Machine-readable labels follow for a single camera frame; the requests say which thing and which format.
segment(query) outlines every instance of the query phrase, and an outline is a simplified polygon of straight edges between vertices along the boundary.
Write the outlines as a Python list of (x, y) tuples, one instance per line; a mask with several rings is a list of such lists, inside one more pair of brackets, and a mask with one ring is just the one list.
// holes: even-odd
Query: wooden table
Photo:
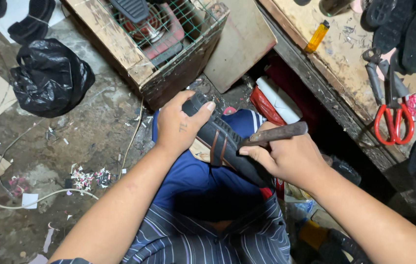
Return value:
[[(367, 62), (361, 58), (372, 45), (372, 33), (360, 26), (361, 14), (348, 10), (326, 17), (319, 11), (319, 0), (312, 0), (303, 7), (291, 0), (258, 2), (278, 39), (275, 51), (416, 213), (416, 183), (406, 170), (406, 160), (416, 140), (416, 124), (415, 135), (409, 144), (383, 146), (375, 138), (372, 126), (378, 106), (364, 67)], [(330, 29), (317, 51), (306, 55), (303, 48), (324, 19), (329, 22)], [(403, 82), (411, 93), (416, 92), (415, 74), (404, 76)], [(380, 126), (381, 131), (387, 131), (383, 119)]]

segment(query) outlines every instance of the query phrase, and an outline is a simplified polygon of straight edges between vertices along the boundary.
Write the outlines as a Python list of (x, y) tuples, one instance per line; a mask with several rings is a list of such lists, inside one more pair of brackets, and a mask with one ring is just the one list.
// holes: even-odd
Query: blue pants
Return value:
[[(157, 116), (153, 116), (153, 137), (157, 140)], [(259, 114), (241, 109), (222, 116), (243, 138), (255, 133), (264, 122)], [(190, 150), (176, 160), (167, 173), (153, 203), (188, 217), (218, 222), (234, 220), (263, 203), (257, 186), (227, 167), (212, 166), (193, 157)]]

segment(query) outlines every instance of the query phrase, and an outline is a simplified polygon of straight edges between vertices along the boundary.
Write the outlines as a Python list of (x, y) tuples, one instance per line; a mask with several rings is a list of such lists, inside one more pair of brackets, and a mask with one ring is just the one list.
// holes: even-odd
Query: dark striped shirt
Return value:
[[(289, 263), (285, 222), (272, 195), (222, 233), (152, 204), (122, 263)], [(88, 264), (82, 259), (53, 264)]]

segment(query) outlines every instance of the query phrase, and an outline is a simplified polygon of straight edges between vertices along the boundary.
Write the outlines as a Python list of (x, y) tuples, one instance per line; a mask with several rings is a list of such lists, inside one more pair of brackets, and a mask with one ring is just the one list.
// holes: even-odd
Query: wooden crate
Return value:
[[(187, 5), (193, 14), (202, 15), (199, 21), (203, 24), (196, 25), (196, 32), (187, 34), (185, 30), (192, 43), (185, 45), (163, 66), (157, 66), (114, 18), (108, 0), (61, 1), (93, 45), (153, 110), (162, 107), (201, 74), (230, 12), (223, 3), (213, 4), (203, 10), (192, 4), (197, 0), (172, 0)], [(191, 17), (190, 22), (194, 21), (197, 20)]]

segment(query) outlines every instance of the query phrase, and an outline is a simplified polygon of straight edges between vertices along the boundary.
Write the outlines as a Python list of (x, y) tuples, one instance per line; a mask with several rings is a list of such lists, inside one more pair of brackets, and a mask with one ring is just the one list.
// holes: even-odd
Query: left hand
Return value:
[(207, 102), (195, 115), (189, 117), (182, 111), (182, 105), (194, 93), (179, 92), (163, 106), (157, 117), (156, 147), (177, 157), (193, 144), (197, 132), (209, 120), (216, 106), (213, 101)]

